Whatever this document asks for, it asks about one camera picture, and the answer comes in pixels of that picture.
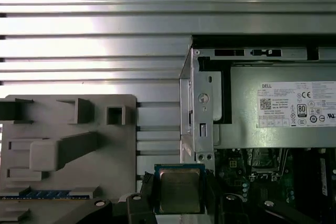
white sticker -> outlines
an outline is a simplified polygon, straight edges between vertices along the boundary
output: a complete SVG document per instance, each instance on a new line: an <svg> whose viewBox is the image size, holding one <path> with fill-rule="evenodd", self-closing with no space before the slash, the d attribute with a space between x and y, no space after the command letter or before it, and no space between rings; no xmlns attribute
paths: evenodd
<svg viewBox="0 0 336 224"><path fill-rule="evenodd" d="M258 127L336 126L336 82L265 82L258 89Z"/></svg>
<svg viewBox="0 0 336 224"><path fill-rule="evenodd" d="M320 162L321 162L322 193L323 195L328 196L326 162L324 158L321 158Z"/></svg>

ribbed metal panel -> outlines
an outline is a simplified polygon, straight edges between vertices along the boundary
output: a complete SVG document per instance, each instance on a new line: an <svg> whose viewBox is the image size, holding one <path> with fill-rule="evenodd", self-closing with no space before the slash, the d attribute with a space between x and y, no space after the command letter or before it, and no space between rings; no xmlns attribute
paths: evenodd
<svg viewBox="0 0 336 224"><path fill-rule="evenodd" d="M134 94L138 175L179 162L191 34L335 33L336 0L0 0L8 94Z"/></svg>

electronic component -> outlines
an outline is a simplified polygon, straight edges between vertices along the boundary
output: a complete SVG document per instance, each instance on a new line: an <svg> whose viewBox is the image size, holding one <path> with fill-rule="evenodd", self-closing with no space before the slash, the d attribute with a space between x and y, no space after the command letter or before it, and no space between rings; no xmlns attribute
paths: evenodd
<svg viewBox="0 0 336 224"><path fill-rule="evenodd" d="M89 199L89 195L70 195L71 190L29 190L19 196L3 196L0 199Z"/></svg>
<svg viewBox="0 0 336 224"><path fill-rule="evenodd" d="M292 154L288 149L224 149L215 153L223 188L256 204L277 199L295 206Z"/></svg>
<svg viewBox="0 0 336 224"><path fill-rule="evenodd" d="M202 164L155 165L160 181L158 214L204 212L205 166Z"/></svg>

gray plastic part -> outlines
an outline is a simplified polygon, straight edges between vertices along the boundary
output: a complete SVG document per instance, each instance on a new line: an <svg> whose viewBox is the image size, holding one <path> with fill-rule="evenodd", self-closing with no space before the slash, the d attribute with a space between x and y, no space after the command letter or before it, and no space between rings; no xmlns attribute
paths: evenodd
<svg viewBox="0 0 336 224"><path fill-rule="evenodd" d="M126 125L130 120L130 111L126 106L123 107L107 107L106 108L106 124Z"/></svg>
<svg viewBox="0 0 336 224"><path fill-rule="evenodd" d="M6 208L0 212L0 221L21 221L29 215L29 208Z"/></svg>
<svg viewBox="0 0 336 224"><path fill-rule="evenodd" d="M35 141L30 145L29 168L38 172L56 171L96 149L96 132L66 136L57 141Z"/></svg>
<svg viewBox="0 0 336 224"><path fill-rule="evenodd" d="M73 193L78 191L111 199L135 192L135 96L117 94L9 97L14 98L34 100L34 103L25 106L28 118L34 120L34 123L4 125L0 191L5 191L8 187L29 185L32 190L76 189ZM74 104L59 101L79 101L80 110L83 100L89 101L94 108L91 121L68 124L74 119ZM107 124L106 108L124 108L121 111L124 113L122 117L125 118L125 125ZM97 134L96 140L91 138L91 133L94 132ZM58 154L56 149L51 148L55 146L55 142L58 145ZM41 143L50 146L37 150ZM42 154L43 150L55 152ZM38 166L43 171L34 170ZM49 169L62 166L57 171Z"/></svg>
<svg viewBox="0 0 336 224"><path fill-rule="evenodd" d="M26 113L26 103L33 103L33 100L0 99L0 123L32 123Z"/></svg>
<svg viewBox="0 0 336 224"><path fill-rule="evenodd" d="M8 187L0 191L0 196L20 196L29 191L30 187Z"/></svg>
<svg viewBox="0 0 336 224"><path fill-rule="evenodd" d="M78 187L72 190L69 195L70 196L82 196L88 195L90 199L97 197L98 187Z"/></svg>
<svg viewBox="0 0 336 224"><path fill-rule="evenodd" d="M88 100L77 98L74 100L57 100L58 102L65 102L72 104L74 107L74 117L69 124L89 123L93 120L94 107Z"/></svg>

qr code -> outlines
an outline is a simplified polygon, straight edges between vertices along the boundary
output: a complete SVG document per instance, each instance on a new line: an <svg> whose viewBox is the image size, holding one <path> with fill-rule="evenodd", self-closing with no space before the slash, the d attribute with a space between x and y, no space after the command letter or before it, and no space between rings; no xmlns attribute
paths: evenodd
<svg viewBox="0 0 336 224"><path fill-rule="evenodd" d="M272 109L271 99L260 99L260 109L271 110Z"/></svg>

